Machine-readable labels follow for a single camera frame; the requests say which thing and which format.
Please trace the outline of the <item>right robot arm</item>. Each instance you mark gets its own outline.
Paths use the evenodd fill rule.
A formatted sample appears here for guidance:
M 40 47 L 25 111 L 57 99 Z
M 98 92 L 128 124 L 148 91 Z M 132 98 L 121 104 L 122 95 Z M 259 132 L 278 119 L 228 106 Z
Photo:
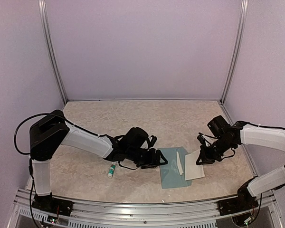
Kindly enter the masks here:
M 223 161 L 228 150 L 235 151 L 240 146 L 255 146 L 285 153 L 285 127 L 263 126 L 247 121 L 229 124 L 223 116 L 214 117 L 208 128 L 212 135 L 199 133 L 200 142 L 197 165 L 213 164 Z M 285 164 L 266 174 L 249 180 L 239 190 L 234 199 L 236 210 L 243 211 L 252 203 L 252 198 L 264 192 L 285 185 Z

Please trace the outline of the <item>white green glue stick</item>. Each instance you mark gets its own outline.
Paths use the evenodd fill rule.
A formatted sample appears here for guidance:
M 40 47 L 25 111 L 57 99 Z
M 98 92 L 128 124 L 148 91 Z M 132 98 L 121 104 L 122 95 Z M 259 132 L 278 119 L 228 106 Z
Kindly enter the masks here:
M 109 171 L 108 171 L 108 174 L 107 174 L 108 178 L 112 178 L 113 177 L 116 165 L 117 165 L 117 162 L 112 162 L 111 163 Z

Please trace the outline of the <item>white letter sheet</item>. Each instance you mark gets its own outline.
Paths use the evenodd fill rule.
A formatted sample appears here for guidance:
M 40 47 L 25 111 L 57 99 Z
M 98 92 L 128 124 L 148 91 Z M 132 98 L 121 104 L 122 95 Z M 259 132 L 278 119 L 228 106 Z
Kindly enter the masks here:
M 185 180 L 190 181 L 205 177 L 203 165 L 197 165 L 196 161 L 200 155 L 200 151 L 196 150 L 185 155 Z
M 184 171 L 183 171 L 183 168 L 182 168 L 182 163 L 181 163 L 181 160 L 180 160 L 180 154 L 179 154 L 178 151 L 176 151 L 176 160 L 177 160 L 177 168 L 178 168 L 179 174 L 183 175 Z

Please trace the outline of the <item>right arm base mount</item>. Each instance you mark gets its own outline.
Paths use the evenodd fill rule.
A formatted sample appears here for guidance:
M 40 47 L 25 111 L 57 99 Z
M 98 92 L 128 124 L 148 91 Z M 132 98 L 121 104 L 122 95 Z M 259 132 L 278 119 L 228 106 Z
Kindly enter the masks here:
M 255 196 L 251 196 L 247 186 L 241 186 L 237 190 L 237 196 L 218 201 L 219 214 L 221 216 L 250 210 L 259 206 Z

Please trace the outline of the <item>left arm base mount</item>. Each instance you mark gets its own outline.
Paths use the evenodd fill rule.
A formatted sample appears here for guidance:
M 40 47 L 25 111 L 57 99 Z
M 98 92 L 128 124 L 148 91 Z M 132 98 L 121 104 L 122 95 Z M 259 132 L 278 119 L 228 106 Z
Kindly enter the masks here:
M 52 193 L 50 193 L 47 196 L 35 195 L 32 207 L 58 216 L 62 215 L 70 217 L 73 204 L 74 203 L 70 200 L 54 198 Z

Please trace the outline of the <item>teal blue envelope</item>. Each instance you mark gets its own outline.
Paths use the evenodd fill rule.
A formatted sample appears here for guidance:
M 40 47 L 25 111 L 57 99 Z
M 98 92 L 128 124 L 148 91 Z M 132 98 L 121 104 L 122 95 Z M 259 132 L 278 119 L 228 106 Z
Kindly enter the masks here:
M 185 155 L 188 154 L 184 147 L 160 148 L 168 164 L 160 166 L 161 187 L 163 189 L 183 188 L 191 185 L 191 180 L 185 180 L 185 174 L 180 175 L 177 166 L 177 152 L 183 171 L 185 171 Z

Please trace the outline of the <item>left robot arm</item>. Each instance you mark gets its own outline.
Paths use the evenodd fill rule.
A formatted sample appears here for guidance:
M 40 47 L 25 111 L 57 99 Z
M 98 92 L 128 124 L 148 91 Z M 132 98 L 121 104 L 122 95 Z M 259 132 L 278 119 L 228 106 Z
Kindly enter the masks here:
M 20 127 L 31 119 L 40 120 L 29 129 L 29 152 L 22 152 L 17 145 Z M 121 163 L 132 161 L 136 168 L 148 169 L 168 164 L 161 150 L 155 149 L 157 137 L 140 127 L 132 127 L 126 134 L 115 137 L 97 134 L 68 120 L 62 110 L 40 113 L 23 120 L 15 129 L 13 142 L 16 151 L 29 156 L 29 172 L 38 203 L 46 211 L 57 207 L 51 196 L 50 161 L 59 146 L 74 147 L 94 154 L 106 161 Z

